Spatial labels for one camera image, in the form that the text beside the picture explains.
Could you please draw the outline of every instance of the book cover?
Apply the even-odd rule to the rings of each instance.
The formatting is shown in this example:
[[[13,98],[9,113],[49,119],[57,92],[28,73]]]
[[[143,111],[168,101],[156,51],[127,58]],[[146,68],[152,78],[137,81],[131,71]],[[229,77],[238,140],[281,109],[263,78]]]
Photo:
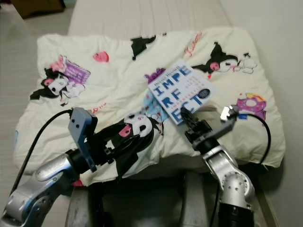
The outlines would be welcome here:
[[[215,86],[195,73],[183,60],[165,70],[148,87],[177,125],[183,121],[181,107],[193,113],[216,93]]]

